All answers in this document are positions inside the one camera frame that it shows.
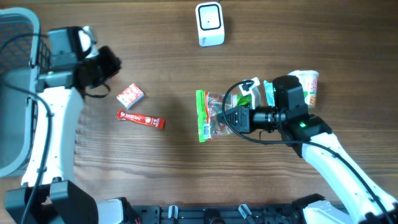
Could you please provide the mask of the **small red white carton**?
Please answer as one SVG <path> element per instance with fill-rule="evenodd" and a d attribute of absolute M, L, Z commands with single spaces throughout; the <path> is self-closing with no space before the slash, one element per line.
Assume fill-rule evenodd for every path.
<path fill-rule="evenodd" d="M 123 90 L 116 99 L 126 108 L 129 109 L 145 96 L 144 92 L 135 84 L 130 84 Z"/>

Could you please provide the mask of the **green snack bag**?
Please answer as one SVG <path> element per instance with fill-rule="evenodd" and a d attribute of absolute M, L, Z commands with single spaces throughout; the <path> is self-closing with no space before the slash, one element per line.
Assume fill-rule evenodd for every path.
<path fill-rule="evenodd" d="M 232 130 L 226 124 L 220 123 L 217 118 L 222 113 L 224 95 L 197 90 L 195 96 L 199 142 L 203 143 L 232 134 Z"/>

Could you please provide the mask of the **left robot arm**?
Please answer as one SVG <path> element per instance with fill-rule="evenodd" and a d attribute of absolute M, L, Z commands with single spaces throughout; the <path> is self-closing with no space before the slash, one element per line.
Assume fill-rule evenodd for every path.
<path fill-rule="evenodd" d="M 88 27 L 48 31 L 49 65 L 30 95 L 37 102 L 32 154 L 21 187 L 8 190 L 5 208 L 16 223 L 140 223 L 124 197 L 96 201 L 77 186 L 75 132 L 87 88 L 103 86 L 121 68 L 107 46 L 97 48 Z"/>

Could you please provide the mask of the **instant noodle cup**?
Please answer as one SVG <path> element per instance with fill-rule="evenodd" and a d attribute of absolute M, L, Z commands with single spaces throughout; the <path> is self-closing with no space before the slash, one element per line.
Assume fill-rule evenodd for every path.
<path fill-rule="evenodd" d="M 290 72 L 289 76 L 299 79 L 303 87 L 304 100 L 308 108 L 313 109 L 316 105 L 319 73 L 314 70 L 295 70 Z"/>

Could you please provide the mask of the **red coffee stick sachet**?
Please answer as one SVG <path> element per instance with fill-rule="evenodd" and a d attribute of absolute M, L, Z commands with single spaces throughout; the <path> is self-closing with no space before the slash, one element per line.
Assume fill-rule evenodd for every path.
<path fill-rule="evenodd" d="M 148 116 L 144 114 L 127 113 L 123 110 L 119 110 L 116 119 L 130 121 L 145 126 L 151 126 L 157 129 L 163 129 L 165 126 L 165 119 Z"/>

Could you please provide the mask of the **black mounting rail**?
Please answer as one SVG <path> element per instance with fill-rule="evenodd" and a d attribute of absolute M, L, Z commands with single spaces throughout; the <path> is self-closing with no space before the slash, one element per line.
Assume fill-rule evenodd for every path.
<path fill-rule="evenodd" d="M 291 204 L 270 204 L 265 206 L 249 206 L 251 212 L 243 217 L 237 206 L 220 207 L 178 207 L 177 214 L 171 215 L 168 207 L 133 206 L 143 224 L 283 224 L 305 223 L 302 212 Z"/>

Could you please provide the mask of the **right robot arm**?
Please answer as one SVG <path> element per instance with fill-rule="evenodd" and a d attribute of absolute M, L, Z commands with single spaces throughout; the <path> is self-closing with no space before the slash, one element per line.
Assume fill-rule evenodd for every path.
<path fill-rule="evenodd" d="M 294 76 L 273 80 L 275 106 L 223 108 L 218 120 L 237 136 L 254 142 L 248 134 L 277 130 L 278 144 L 291 147 L 316 169 L 345 206 L 341 211 L 324 197 L 313 194 L 296 200 L 300 223 L 397 223 L 397 199 L 386 193 L 343 149 L 329 125 L 309 114 L 303 87 Z"/>

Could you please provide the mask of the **grey plastic shopping basket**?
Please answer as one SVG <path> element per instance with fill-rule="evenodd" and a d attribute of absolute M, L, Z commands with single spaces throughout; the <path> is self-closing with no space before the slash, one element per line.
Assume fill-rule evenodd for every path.
<path fill-rule="evenodd" d="M 37 75 L 49 67 L 50 50 L 34 12 L 1 10 L 1 83 L 35 91 Z M 27 169 L 34 141 L 37 102 L 26 93 L 1 86 L 1 177 L 19 177 Z"/>

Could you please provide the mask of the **light blue clear packet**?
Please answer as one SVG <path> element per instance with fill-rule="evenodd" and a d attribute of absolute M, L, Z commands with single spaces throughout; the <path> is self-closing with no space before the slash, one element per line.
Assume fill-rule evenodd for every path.
<path fill-rule="evenodd" d="M 275 106 L 274 87 L 272 82 L 264 80 L 264 89 L 265 89 L 267 104 L 269 106 Z"/>

